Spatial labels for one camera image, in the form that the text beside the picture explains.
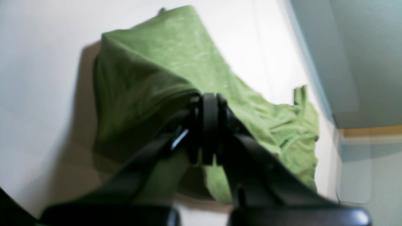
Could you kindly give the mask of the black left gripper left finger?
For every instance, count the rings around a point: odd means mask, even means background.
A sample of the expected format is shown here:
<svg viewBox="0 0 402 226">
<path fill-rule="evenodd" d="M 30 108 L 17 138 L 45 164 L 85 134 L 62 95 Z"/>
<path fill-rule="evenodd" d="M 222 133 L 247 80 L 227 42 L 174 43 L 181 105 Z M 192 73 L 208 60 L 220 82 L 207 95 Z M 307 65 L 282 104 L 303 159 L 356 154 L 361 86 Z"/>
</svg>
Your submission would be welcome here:
<svg viewBox="0 0 402 226">
<path fill-rule="evenodd" d="M 180 226 L 172 199 L 182 176 L 197 161 L 189 144 L 198 126 L 200 96 L 174 114 L 155 139 L 139 150 L 117 173 L 92 192 L 71 202 L 48 207 L 46 226 Z"/>
</svg>

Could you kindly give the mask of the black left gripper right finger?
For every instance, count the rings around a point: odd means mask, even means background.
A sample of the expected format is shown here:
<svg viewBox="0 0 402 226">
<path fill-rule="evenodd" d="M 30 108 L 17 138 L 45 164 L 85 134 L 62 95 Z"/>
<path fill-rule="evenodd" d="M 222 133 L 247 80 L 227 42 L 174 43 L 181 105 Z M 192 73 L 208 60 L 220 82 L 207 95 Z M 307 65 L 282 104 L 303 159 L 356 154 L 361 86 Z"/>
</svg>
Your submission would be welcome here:
<svg viewBox="0 0 402 226">
<path fill-rule="evenodd" d="M 203 96 L 203 163 L 223 167 L 230 226 L 370 226 L 368 212 L 305 186 L 250 134 L 221 94 Z"/>
</svg>

